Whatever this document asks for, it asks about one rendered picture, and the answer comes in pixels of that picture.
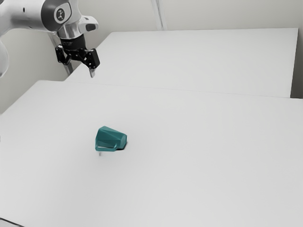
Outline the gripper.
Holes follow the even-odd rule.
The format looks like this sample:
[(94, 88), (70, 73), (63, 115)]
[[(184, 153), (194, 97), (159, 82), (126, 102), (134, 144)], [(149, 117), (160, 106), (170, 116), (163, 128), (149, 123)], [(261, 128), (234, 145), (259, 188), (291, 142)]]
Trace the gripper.
[(61, 45), (55, 47), (57, 60), (64, 65), (67, 73), (71, 73), (71, 59), (81, 61), (89, 69), (90, 77), (95, 77), (95, 71), (100, 65), (96, 49), (86, 50), (84, 35), (74, 39), (60, 39)]

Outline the teal faceted mug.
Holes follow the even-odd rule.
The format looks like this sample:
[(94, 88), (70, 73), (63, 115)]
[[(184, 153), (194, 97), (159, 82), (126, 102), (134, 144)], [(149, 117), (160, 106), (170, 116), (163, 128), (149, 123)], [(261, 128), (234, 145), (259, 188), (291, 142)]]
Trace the teal faceted mug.
[(98, 129), (95, 138), (95, 150), (114, 152), (117, 150), (123, 150), (127, 144), (127, 135), (111, 129), (107, 126), (103, 126)]

